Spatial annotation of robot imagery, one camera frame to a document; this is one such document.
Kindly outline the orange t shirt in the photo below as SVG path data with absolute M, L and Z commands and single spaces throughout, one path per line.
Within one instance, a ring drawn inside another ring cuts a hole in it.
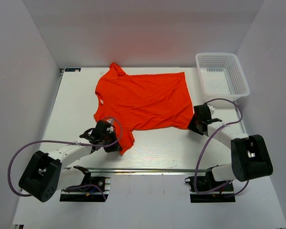
M 133 146 L 134 130 L 185 130 L 194 114 L 183 72 L 128 75 L 112 63 L 98 81 L 95 94 L 99 105 L 94 119 L 110 116 L 118 120 L 120 155 Z

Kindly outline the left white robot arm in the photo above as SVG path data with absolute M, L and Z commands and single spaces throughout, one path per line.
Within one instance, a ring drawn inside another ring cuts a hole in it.
M 35 152 L 19 180 L 19 187 L 40 202 L 48 201 L 57 190 L 84 191 L 90 187 L 91 172 L 72 163 L 103 148 L 105 152 L 121 151 L 121 135 L 116 134 L 119 122 L 106 117 L 97 122 L 94 128 L 84 131 L 73 142 L 62 141 L 64 146 L 51 152 Z

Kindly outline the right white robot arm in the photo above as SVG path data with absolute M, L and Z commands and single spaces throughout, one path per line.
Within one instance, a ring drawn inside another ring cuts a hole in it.
M 206 177 L 206 186 L 217 190 L 223 181 L 238 180 L 240 182 L 267 177 L 273 174 L 273 165 L 261 135 L 248 135 L 233 130 L 231 125 L 240 121 L 224 123 L 219 118 L 212 118 L 213 111 L 207 104 L 194 106 L 194 115 L 188 129 L 207 136 L 196 163 L 196 170 L 200 166 L 206 148 L 212 139 L 216 139 L 231 152 L 231 163 L 211 168 L 211 175 Z

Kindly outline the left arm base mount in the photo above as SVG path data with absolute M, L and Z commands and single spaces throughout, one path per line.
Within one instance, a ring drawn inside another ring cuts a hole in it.
M 111 178 L 81 166 L 61 172 L 57 189 L 60 202 L 105 202 L 110 192 Z

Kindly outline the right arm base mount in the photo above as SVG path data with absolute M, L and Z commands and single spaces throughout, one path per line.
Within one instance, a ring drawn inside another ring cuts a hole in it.
M 185 178 L 184 182 L 188 184 L 190 187 L 190 202 L 191 203 L 234 203 L 235 202 L 234 187 L 232 183 L 229 183 L 226 186 L 215 190 L 214 192 L 209 192 L 207 194 L 199 195 L 195 192 L 195 189 L 194 189 L 194 176 Z M 206 192 L 223 183 L 225 182 L 214 181 L 214 179 L 211 178 L 210 176 L 198 176 L 197 177 L 197 190 L 200 192 Z

